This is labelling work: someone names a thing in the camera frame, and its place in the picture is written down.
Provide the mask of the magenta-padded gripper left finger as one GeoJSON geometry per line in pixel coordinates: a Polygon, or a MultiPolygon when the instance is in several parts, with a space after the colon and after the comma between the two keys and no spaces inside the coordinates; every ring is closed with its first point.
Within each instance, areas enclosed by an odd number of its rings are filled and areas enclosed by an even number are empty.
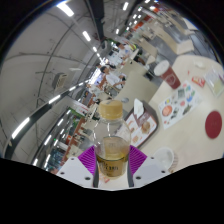
{"type": "Polygon", "coordinates": [[[84,188],[97,188],[99,172],[94,147],[88,148],[78,157],[70,157],[57,176],[84,188]]]}

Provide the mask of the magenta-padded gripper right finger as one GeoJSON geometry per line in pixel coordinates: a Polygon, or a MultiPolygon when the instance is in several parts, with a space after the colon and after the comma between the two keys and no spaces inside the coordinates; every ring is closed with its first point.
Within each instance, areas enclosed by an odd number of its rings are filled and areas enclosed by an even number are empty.
{"type": "Polygon", "coordinates": [[[167,169],[155,158],[130,146],[127,180],[130,188],[140,188],[168,175],[167,169]]]}

